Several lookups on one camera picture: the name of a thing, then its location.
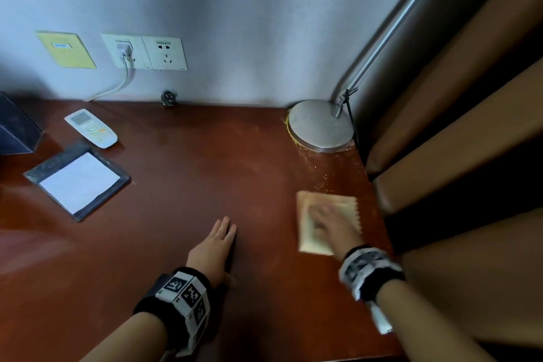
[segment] power socket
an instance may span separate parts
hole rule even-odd
[[[183,44],[179,38],[143,36],[153,69],[187,70]]]
[[[117,45],[119,43],[128,43],[132,46],[132,54],[125,58],[126,66],[128,66],[129,69],[153,69],[141,36],[111,35],[104,33],[102,34],[102,39],[118,68],[124,68],[124,63],[120,58]]]

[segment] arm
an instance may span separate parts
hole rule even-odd
[[[200,272],[211,288],[220,283],[233,286],[236,282],[224,271],[237,230],[236,225],[232,225],[227,232],[229,223],[228,217],[218,220],[209,236],[188,254],[187,268]],[[166,324],[159,317],[138,311],[81,362],[158,362],[171,342]]]
[[[362,235],[334,207],[314,206],[309,213],[316,235],[329,243],[338,260],[363,245]],[[494,361],[405,281],[391,279],[378,286],[375,301],[412,362]]]

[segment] desk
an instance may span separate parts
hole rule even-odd
[[[77,223],[21,174],[81,136],[86,107],[119,136],[103,153],[132,182]],[[298,147],[285,109],[47,101],[25,109],[47,132],[37,153],[0,158],[0,355],[76,361],[130,317],[161,272],[214,222],[238,224],[230,289],[198,361],[326,361],[401,354],[338,282],[330,257],[297,249],[295,193],[358,198],[364,235],[391,250],[356,150]]]

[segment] person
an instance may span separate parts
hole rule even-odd
[[[494,360],[417,293],[399,265],[390,261],[388,266],[384,252],[364,245],[362,235],[334,206],[312,206],[309,214],[316,236],[330,245],[346,268],[342,281],[355,298],[375,302],[412,362]],[[228,230],[229,222],[228,217],[218,220],[209,236],[190,251],[186,266],[159,278],[134,315],[81,362],[158,362],[168,349],[178,352],[183,347],[185,354],[191,353],[206,325],[207,291],[234,282],[225,272],[237,230],[236,225]]]

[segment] yellow wall plate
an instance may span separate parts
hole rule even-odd
[[[75,33],[36,32],[57,63],[65,68],[96,69],[85,46]]]

